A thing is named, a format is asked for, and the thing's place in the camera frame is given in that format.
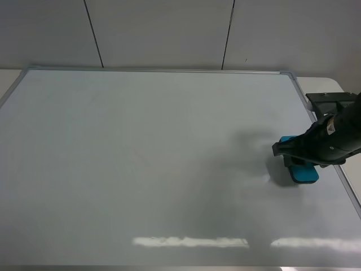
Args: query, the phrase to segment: panel seam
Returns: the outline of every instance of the panel seam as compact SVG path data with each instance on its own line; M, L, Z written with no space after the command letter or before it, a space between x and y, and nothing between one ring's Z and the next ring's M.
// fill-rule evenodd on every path
M232 5L232 11L231 11L231 17L230 17L230 23L228 25L228 32L227 32L227 39L226 39L226 46L224 47L224 53L223 53L223 60L222 60L222 67L221 69L223 69L224 66L224 59L226 58L226 51L227 51L227 45L228 45L228 38L230 36L230 30L231 30L231 24L232 24L232 18L233 18L233 11L235 9L235 2L236 0L233 0L233 5Z
M96 37L95 37L95 33L94 33L93 24L92 24L91 19L90 19L88 6L87 6L87 4L86 4L86 1L85 1L85 0L83 0L83 2L84 2L84 6L85 6L86 13L87 13L87 15L88 15L89 24L90 24L91 31L92 31L92 33L93 33L93 37L94 37L94 41L95 41L95 46L96 46L96 50L98 51L98 55L99 55L99 59L100 59L100 63L102 64L102 68L104 68L104 64L103 64L102 56L101 56L101 54L100 54L100 50L99 50L99 46L98 46L98 42L96 41Z

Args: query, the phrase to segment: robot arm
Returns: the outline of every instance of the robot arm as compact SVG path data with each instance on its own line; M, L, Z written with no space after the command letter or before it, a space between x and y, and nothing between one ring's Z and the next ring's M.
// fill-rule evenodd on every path
M318 120L304 134L283 138L272 146L275 156L284 156L291 175L295 167L300 170L310 163L321 167L340 165L361 152L361 94L306 96Z

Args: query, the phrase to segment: whiteboard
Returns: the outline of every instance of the whiteboard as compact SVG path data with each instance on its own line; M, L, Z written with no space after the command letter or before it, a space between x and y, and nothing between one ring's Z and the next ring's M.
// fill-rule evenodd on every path
M0 108L0 263L361 267L335 169L271 146L311 121L289 75L31 69Z

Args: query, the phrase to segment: whiteboard surface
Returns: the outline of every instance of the whiteboard surface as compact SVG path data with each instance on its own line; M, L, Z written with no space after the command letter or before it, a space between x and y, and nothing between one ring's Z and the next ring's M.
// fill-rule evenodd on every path
M29 71L0 108L0 263L361 267L333 167L271 145L311 121L286 75Z

